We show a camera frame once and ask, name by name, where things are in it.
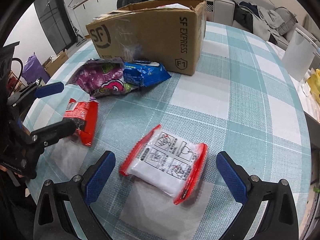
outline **teal and white tablecloth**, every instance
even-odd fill
[[[66,82],[87,59],[97,57],[92,42],[88,42],[49,83]],[[58,95],[37,99],[24,125],[35,130],[60,121],[71,97],[89,98],[79,87],[67,85]],[[311,173],[308,128],[291,78],[274,50],[257,36],[207,22],[193,76],[172,73],[172,78],[152,89],[98,101],[91,148],[64,153],[63,146],[56,144],[40,157],[38,175],[28,183],[36,201],[46,179],[68,181],[77,173],[83,174],[105,150],[111,150],[116,155],[116,167],[91,207],[113,239],[218,239],[241,207],[215,166],[217,153],[225,150],[248,174],[271,182],[287,179],[301,222]],[[134,144],[159,123],[209,147],[197,194],[177,206],[155,187],[118,174]],[[248,239],[254,235],[264,208],[260,207]],[[76,231],[84,238],[74,214],[70,214]]]

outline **purple bag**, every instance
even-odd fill
[[[44,83],[47,83],[50,79],[44,67],[40,64],[35,53],[28,58],[26,64],[23,67],[21,75],[27,83],[33,83],[37,78],[41,77]]]

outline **sf express box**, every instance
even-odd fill
[[[169,4],[187,8],[157,8]],[[193,75],[205,33],[205,0],[153,0],[96,17],[87,30],[101,58],[161,62]]]

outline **metal bolt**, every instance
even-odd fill
[[[257,175],[252,175],[250,178],[252,179],[252,181],[259,181],[259,177]]]
[[[74,182],[77,182],[77,181],[81,180],[81,176],[80,175],[73,176],[72,180]]]
[[[22,159],[21,160],[21,167],[24,168],[27,165],[27,160]]]
[[[285,186],[287,186],[289,184],[286,179],[281,179],[281,183],[282,183],[282,185],[285,185]]]
[[[45,186],[49,186],[51,184],[51,179],[47,179],[45,182],[44,182],[44,185]]]

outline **purple snack bag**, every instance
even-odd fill
[[[124,64],[121,59],[89,59],[73,76],[73,84],[79,85],[92,97],[126,94],[137,86],[123,78]]]

